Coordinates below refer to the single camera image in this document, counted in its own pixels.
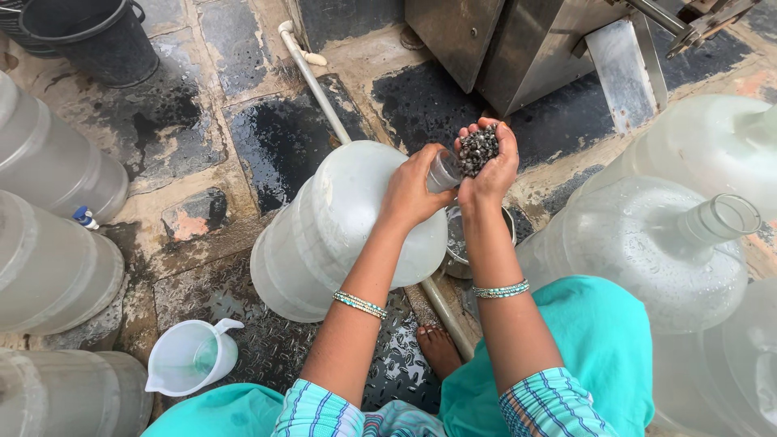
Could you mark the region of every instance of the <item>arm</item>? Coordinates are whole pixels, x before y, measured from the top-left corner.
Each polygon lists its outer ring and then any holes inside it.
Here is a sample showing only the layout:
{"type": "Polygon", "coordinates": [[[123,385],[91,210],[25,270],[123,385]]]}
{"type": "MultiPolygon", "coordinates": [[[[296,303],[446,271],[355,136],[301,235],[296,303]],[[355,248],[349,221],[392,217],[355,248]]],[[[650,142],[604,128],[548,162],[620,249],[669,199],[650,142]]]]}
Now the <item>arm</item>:
{"type": "MultiPolygon", "coordinates": [[[[496,122],[481,118],[479,126],[496,122]]],[[[477,129],[478,124],[469,127],[469,131],[477,129]]],[[[459,135],[467,133],[463,128],[459,135]]],[[[486,163],[477,178],[463,180],[458,196],[469,265],[480,288],[504,287],[524,279],[501,210],[502,198],[518,168],[517,143],[504,123],[497,128],[497,139],[499,155],[486,163]]],[[[530,293],[478,299],[478,308],[499,393],[540,370],[563,366],[556,342],[530,293]]]]}
{"type": "MultiPolygon", "coordinates": [[[[407,234],[455,196],[454,191],[427,190],[429,165],[442,148],[427,145],[394,172],[378,219],[341,287],[344,292],[385,307],[407,234]]],[[[380,325],[375,316],[333,302],[300,377],[360,406],[380,325]]]]}
{"type": "MultiPolygon", "coordinates": [[[[459,136],[496,122],[481,118],[459,136]]],[[[475,179],[463,180],[458,193],[469,265],[480,288],[524,279],[501,211],[518,168],[517,142],[504,123],[496,133],[499,155],[475,179]]],[[[500,408],[513,435],[617,435],[592,408],[590,394],[563,368],[556,342],[530,293],[478,298],[478,308],[498,393],[503,393],[500,408]]]]}

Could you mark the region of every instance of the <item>black bucket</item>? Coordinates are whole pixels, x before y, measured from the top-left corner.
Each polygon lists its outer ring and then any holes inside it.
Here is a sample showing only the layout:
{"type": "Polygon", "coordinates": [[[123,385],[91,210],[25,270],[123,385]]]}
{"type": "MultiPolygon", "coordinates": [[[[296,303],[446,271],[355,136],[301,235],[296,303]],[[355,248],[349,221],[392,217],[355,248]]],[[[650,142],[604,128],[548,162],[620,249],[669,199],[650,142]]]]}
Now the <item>black bucket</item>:
{"type": "MultiPolygon", "coordinates": [[[[17,11],[24,7],[29,0],[0,0],[0,6],[17,11]]],[[[0,29],[12,40],[16,41],[24,50],[37,58],[51,59],[61,58],[62,55],[54,51],[46,44],[36,41],[22,32],[19,28],[19,13],[0,10],[0,29]]]]}
{"type": "Polygon", "coordinates": [[[30,0],[19,26],[97,82],[124,88],[148,79],[159,66],[141,27],[144,19],[134,0],[30,0]]]}

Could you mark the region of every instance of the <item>striped sleeve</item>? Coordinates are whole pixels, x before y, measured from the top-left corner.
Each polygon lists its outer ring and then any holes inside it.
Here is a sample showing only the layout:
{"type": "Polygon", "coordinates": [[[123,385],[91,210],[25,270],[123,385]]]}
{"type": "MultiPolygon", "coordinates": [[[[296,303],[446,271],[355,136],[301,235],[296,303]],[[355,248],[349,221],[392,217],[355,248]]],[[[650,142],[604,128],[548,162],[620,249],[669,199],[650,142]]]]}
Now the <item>striped sleeve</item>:
{"type": "Polygon", "coordinates": [[[499,398],[513,437],[618,437],[563,367],[537,372],[499,398]]]}
{"type": "Polygon", "coordinates": [[[297,379],[286,392],[273,437],[361,435],[364,415],[342,397],[297,379]]]}

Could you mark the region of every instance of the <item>measuring jug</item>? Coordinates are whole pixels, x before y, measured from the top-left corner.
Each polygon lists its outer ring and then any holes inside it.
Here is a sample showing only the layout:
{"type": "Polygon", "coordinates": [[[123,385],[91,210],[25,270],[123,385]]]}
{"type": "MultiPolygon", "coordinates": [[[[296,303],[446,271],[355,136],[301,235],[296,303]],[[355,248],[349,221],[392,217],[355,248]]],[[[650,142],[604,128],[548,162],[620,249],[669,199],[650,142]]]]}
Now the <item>measuring jug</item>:
{"type": "Polygon", "coordinates": [[[244,326],[221,319],[216,326],[187,320],[171,327],[151,351],[145,390],[186,396],[227,376],[238,361],[238,346],[226,331],[244,326]]]}

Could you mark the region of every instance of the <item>metal bowl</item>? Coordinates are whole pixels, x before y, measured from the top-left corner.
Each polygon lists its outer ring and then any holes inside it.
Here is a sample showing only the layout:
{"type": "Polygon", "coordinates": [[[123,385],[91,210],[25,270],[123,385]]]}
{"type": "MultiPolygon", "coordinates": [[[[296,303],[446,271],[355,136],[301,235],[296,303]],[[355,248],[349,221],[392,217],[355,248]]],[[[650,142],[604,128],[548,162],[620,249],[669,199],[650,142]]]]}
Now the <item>metal bowl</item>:
{"type": "MultiPolygon", "coordinates": [[[[462,228],[461,213],[458,209],[458,203],[451,204],[445,208],[445,214],[448,217],[448,245],[445,247],[445,257],[442,260],[440,269],[460,279],[471,279],[472,269],[469,268],[467,259],[466,244],[464,241],[464,229],[462,228]]],[[[516,243],[515,221],[510,212],[503,206],[502,218],[507,224],[507,230],[510,231],[510,238],[513,246],[516,243]]]]}

